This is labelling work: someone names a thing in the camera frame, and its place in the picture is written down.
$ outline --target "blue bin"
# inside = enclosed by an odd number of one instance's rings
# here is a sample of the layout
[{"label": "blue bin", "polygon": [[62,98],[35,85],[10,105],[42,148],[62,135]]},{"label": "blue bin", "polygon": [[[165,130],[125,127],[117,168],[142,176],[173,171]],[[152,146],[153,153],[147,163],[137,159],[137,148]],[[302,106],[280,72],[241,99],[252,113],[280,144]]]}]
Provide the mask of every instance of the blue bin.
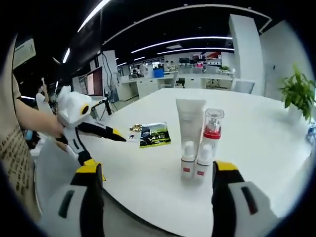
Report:
[{"label": "blue bin", "polygon": [[162,78],[163,77],[163,68],[154,70],[154,78]]}]

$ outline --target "cable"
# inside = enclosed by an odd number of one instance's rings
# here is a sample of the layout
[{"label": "cable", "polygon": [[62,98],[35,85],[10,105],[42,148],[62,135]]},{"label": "cable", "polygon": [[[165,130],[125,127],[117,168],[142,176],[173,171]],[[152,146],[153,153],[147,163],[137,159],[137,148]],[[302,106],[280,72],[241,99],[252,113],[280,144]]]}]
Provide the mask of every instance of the cable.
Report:
[{"label": "cable", "polygon": [[128,100],[119,100],[119,101],[121,101],[121,102],[126,102],[126,101],[129,101],[129,100],[131,100],[131,99],[134,99],[134,98],[137,97],[137,96],[138,96],[138,95],[135,95],[135,96],[129,98]]},{"label": "cable", "polygon": [[102,113],[102,115],[101,115],[101,117],[100,117],[100,119],[99,119],[100,121],[101,121],[102,118],[103,118],[103,115],[104,115],[104,113],[105,113],[105,111],[106,111],[106,108],[107,108],[107,107],[104,105],[104,111],[103,111],[103,113]]},{"label": "cable", "polygon": [[115,105],[113,102],[111,102],[111,104],[115,107],[115,109],[116,109],[117,111],[119,111],[119,110],[117,109],[116,105]]},{"label": "cable", "polygon": [[110,85],[109,85],[109,78],[107,77],[107,85],[108,85],[108,88],[110,89],[110,97],[109,97],[109,100],[111,101],[111,99],[112,99],[112,78],[113,78],[113,74],[112,74],[112,72],[111,72],[111,69],[110,69],[110,66],[109,66],[109,63],[108,63],[108,58],[107,58],[107,56],[102,52],[102,55],[104,56],[104,57],[102,57],[102,63],[103,63],[103,67],[104,67],[104,69],[105,69],[105,65],[104,65],[104,58],[105,58],[105,60],[106,60],[106,62],[107,62],[107,66],[108,66],[108,69],[109,69],[109,72],[110,72]]}]

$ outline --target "computer monitor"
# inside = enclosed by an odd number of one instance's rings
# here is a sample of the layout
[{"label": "computer monitor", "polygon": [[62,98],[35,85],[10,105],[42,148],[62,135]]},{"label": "computer monitor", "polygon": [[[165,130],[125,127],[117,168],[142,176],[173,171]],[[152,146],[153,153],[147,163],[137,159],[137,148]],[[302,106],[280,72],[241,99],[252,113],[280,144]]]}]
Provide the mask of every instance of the computer monitor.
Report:
[{"label": "computer monitor", "polygon": [[179,63],[190,63],[190,58],[179,58]]},{"label": "computer monitor", "polygon": [[205,55],[197,54],[193,55],[193,59],[197,62],[204,62],[205,61]]},{"label": "computer monitor", "polygon": [[103,96],[102,67],[98,67],[88,73],[85,78],[85,84],[89,96]]}]

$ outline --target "person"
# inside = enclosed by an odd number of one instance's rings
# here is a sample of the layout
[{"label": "person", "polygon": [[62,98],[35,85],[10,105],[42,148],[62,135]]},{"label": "person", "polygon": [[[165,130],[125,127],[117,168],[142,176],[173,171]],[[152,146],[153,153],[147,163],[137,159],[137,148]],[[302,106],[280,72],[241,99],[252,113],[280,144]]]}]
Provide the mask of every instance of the person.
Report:
[{"label": "person", "polygon": [[148,69],[146,67],[146,65],[144,63],[142,63],[140,66],[139,66],[139,71],[140,71],[140,74],[142,77],[144,77],[147,72],[148,72]]},{"label": "person", "polygon": [[132,78],[138,78],[136,69],[133,69]]},{"label": "person", "polygon": [[17,203],[37,222],[40,214],[34,195],[31,155],[21,128],[60,138],[63,126],[53,114],[33,109],[20,100],[18,83],[12,73],[15,40],[16,36],[7,43],[9,47],[0,64],[0,157],[10,193],[15,193]]},{"label": "person", "polygon": [[169,64],[169,61],[167,60],[163,65],[163,69],[165,72],[169,72],[169,68],[170,68],[170,64]]},{"label": "person", "polygon": [[50,105],[49,105],[49,96],[47,93],[46,84],[42,85],[39,88],[39,91],[36,94],[36,103],[38,105],[39,111],[42,111],[42,112],[47,113],[49,115],[53,115],[53,111],[51,110]]},{"label": "person", "polygon": [[176,65],[174,65],[173,61],[170,62],[169,70],[170,70],[171,72],[173,72],[173,71],[176,70]]}]

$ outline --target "human arm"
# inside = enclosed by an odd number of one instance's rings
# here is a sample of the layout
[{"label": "human arm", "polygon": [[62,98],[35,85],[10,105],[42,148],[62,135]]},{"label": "human arm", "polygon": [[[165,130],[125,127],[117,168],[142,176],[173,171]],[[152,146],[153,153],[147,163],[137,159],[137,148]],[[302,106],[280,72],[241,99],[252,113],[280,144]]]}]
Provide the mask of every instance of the human arm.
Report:
[{"label": "human arm", "polygon": [[45,96],[44,101],[48,103],[49,102],[49,96],[48,96],[48,93],[47,93],[47,86],[46,86],[46,84],[43,85],[43,92],[44,92],[44,96]]},{"label": "human arm", "polygon": [[55,138],[62,136],[63,125],[57,120],[56,116],[33,109],[19,99],[15,99],[15,109],[18,122],[22,128],[48,133]]}]

